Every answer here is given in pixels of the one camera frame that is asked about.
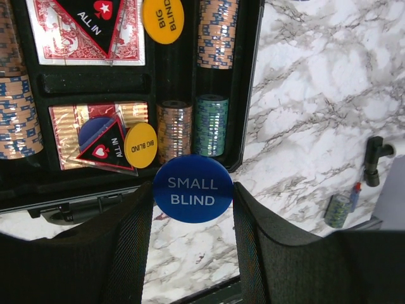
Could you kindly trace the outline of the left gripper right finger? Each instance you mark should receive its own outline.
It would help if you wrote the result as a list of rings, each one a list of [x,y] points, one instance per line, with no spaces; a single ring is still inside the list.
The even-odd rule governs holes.
[[[305,231],[234,185],[244,303],[403,303],[404,233]]]

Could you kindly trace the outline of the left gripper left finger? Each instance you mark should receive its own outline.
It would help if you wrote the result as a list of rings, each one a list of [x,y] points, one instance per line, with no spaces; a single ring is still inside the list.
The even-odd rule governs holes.
[[[153,217],[151,182],[52,239],[1,235],[1,303],[140,303]]]

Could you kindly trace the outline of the black red triangle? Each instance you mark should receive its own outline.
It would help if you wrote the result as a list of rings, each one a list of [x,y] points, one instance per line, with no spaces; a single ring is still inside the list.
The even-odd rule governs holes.
[[[115,121],[105,128],[82,152],[79,151],[78,145],[78,148],[69,155],[66,161],[84,167],[137,176],[137,169],[131,166],[125,157],[124,140],[127,130],[121,113],[115,112],[111,116],[99,117],[110,117],[114,118]]]

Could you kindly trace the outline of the yellow round button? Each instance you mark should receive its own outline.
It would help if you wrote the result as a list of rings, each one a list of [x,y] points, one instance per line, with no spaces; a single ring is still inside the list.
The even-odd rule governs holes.
[[[137,123],[129,129],[124,140],[127,161],[136,169],[148,167],[155,159],[158,140],[154,128],[148,123]]]

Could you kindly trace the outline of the brown red chip stack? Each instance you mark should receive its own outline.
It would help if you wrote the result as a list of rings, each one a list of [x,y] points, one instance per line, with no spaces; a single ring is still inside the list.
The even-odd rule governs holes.
[[[192,118],[192,105],[185,101],[166,100],[157,105],[160,164],[191,154]]]

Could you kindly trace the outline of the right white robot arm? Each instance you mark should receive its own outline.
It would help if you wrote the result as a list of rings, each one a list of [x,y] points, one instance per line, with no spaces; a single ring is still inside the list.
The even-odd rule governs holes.
[[[379,190],[373,218],[381,229],[404,230],[404,137],[373,136],[367,140],[363,179]]]

